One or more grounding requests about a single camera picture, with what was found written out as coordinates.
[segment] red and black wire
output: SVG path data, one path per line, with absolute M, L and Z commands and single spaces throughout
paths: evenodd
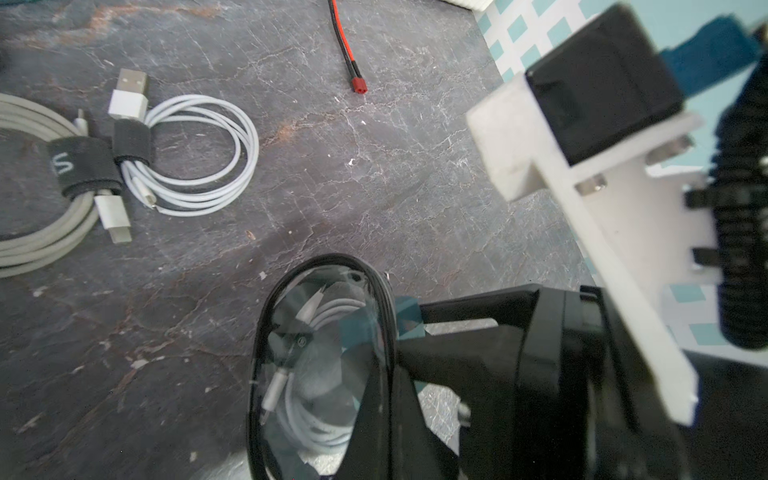
M 344 35 L 344 28 L 342 28 L 341 21 L 339 20 L 339 8 L 336 6 L 336 0 L 328 0 L 328 6 L 331 9 L 331 16 L 333 17 L 333 30 L 336 32 L 339 46 L 344 53 L 346 67 L 349 70 L 349 75 L 352 77 L 352 89 L 359 94 L 364 94 L 368 91 L 368 86 L 366 85 L 366 81 L 362 79 L 360 69 L 357 68 L 355 56 L 352 55 L 352 49 L 349 47 L 346 35 Z

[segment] black cable sleeve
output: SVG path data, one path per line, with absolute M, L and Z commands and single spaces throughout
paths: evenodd
M 355 75 L 354 76 L 362 78 L 362 75 L 360 74 L 360 69 L 357 68 L 357 61 L 354 61 L 354 60 L 352 61 L 352 68 L 355 69 Z
M 341 31 L 339 31 L 339 19 L 336 18 L 336 12 L 333 10 L 333 0 L 328 0 L 328 8 L 331 10 L 331 23 L 333 23 L 333 31 L 336 33 L 336 40 L 339 41 L 339 46 L 344 55 L 344 61 L 346 62 L 346 68 L 349 70 L 349 75 L 354 78 L 357 75 L 354 68 L 354 62 L 349 58 L 349 52 L 347 52 L 344 46 L 344 40 L 341 38 Z

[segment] white bracket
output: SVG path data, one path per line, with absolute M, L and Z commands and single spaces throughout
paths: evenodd
M 718 269 L 694 266 L 690 250 L 717 245 L 713 220 L 683 204 L 686 186 L 704 185 L 701 173 L 651 177 L 646 157 L 700 127 L 701 118 L 675 115 L 572 167 L 525 76 L 518 75 L 471 109 L 467 123 L 506 200 L 550 189 L 605 281 L 667 414 L 691 425 L 698 375 L 661 319 L 660 296 L 670 283 L 720 282 Z M 588 194 L 590 182 L 594 193 Z

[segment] velcro cable tie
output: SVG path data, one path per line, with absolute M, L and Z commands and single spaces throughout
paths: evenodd
M 123 180 L 109 144 L 93 137 L 65 137 L 48 142 L 48 156 L 61 194 L 69 200 L 89 191 L 112 190 L 119 195 Z
M 152 167 L 151 152 L 151 134 L 147 125 L 132 118 L 122 118 L 114 122 L 112 155 L 115 163 L 140 161 Z

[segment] cracked table surface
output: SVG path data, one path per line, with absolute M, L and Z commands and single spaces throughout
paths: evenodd
M 0 8 L 3 93 L 68 118 L 83 108 L 93 134 L 109 137 L 111 90 L 119 69 L 133 68 L 150 76 L 150 105 L 189 93 L 237 104 L 261 146 L 251 184 L 222 211 L 164 217 L 127 197 L 132 243 L 112 245 L 97 226 L 51 266 L 0 280 L 3 472 L 245 472 L 260 301 L 320 253 L 362 257 L 397 294 L 425 301 L 591 282 L 551 197 L 507 204 L 485 175 L 464 114 L 502 80 L 472 14 L 437 0 L 339 8 L 365 96 L 349 87 L 323 0 Z M 226 135 L 161 125 L 157 169 L 211 174 L 230 155 Z M 2 235 L 37 230 L 66 208 L 44 151 L 0 131 Z M 435 405 L 445 396 L 431 395 L 427 422 L 448 439 L 451 419 Z

